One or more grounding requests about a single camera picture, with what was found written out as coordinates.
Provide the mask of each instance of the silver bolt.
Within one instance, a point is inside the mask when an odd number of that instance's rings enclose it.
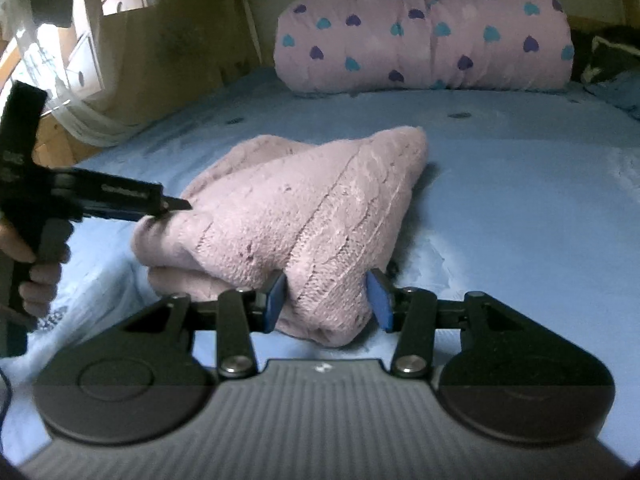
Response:
[[[247,356],[234,355],[233,357],[227,357],[222,361],[222,369],[228,374],[240,375],[247,373],[253,364],[254,362]]]
[[[420,376],[427,369],[427,361],[419,355],[405,355],[396,359],[394,368],[406,377]]]

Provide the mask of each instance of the cable knit pattern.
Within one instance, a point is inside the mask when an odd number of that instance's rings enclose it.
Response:
[[[321,146],[255,137],[188,186],[192,211],[139,222],[132,249],[159,294],[197,301],[283,269],[277,329],[342,346],[370,319],[364,273],[388,264],[426,154],[408,126]]]

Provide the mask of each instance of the white curtain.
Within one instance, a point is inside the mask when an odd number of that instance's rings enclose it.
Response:
[[[47,104],[54,117],[76,139],[92,146],[116,146],[134,136],[140,126],[130,126],[112,120],[83,102],[69,88],[66,76],[40,45],[37,27],[33,21],[30,0],[0,0],[0,26],[4,39],[16,37],[18,48],[33,84],[49,92]],[[104,92],[114,91],[121,60],[101,53]]]

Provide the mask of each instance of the human hand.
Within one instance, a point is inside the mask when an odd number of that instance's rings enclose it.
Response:
[[[36,255],[6,218],[0,218],[0,251],[16,262],[36,262]],[[31,267],[31,281],[20,284],[20,296],[29,314],[45,317],[49,313],[49,306],[58,293],[62,264],[66,264],[70,256],[69,247],[65,245],[57,262],[34,264]]]

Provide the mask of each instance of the bed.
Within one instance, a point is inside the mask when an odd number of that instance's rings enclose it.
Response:
[[[322,143],[421,126],[430,163],[414,190],[392,261],[396,283],[441,298],[485,290],[599,357],[616,381],[601,440],[640,459],[640,124],[580,86],[558,94],[393,91],[294,96],[271,69],[159,121],[81,167],[160,181],[178,195],[238,142],[260,134]],[[46,445],[29,382],[63,344],[88,338],[151,304],[146,270],[129,249],[133,225],[87,220],[72,237],[54,310],[55,327],[4,369],[15,386],[5,423],[7,458],[19,464]],[[280,333],[254,335],[270,358],[379,358],[396,336],[374,324],[351,345],[325,349]],[[215,337],[194,355],[214,364]],[[436,360],[459,350],[438,334]]]

